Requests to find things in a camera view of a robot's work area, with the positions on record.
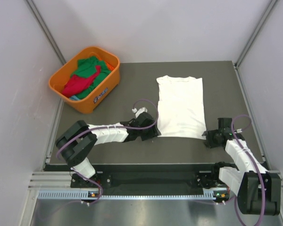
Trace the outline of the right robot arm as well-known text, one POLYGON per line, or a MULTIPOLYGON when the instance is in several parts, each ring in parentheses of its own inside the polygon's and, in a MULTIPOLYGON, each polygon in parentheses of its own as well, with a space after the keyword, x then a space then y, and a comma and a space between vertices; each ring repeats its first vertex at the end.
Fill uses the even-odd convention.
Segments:
POLYGON ((227 185, 235 194, 242 214, 275 216, 280 213, 281 179, 254 157, 232 118, 218 118, 218 128, 205 131, 208 148, 222 147, 233 159, 234 166, 218 162, 213 165, 208 186, 227 185))

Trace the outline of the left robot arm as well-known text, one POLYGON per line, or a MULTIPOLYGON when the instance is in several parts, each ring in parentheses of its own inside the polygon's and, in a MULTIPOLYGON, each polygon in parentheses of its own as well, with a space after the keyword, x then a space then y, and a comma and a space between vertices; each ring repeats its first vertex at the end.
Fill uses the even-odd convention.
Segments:
POLYGON ((129 121, 110 125, 91 125, 79 120, 56 140, 56 156, 62 157, 68 167, 81 175, 81 181, 91 187, 98 180, 96 170, 88 160, 94 146, 131 142, 138 137, 145 141, 160 135, 157 121, 147 112, 139 113, 129 121))

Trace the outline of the white t-shirt red print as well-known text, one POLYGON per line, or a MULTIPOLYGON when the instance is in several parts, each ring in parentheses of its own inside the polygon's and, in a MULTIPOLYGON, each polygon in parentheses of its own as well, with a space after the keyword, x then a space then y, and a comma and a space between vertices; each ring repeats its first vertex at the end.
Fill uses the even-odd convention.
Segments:
POLYGON ((204 114, 203 81, 194 77, 157 78, 158 130, 161 137, 204 140, 207 130, 204 114))

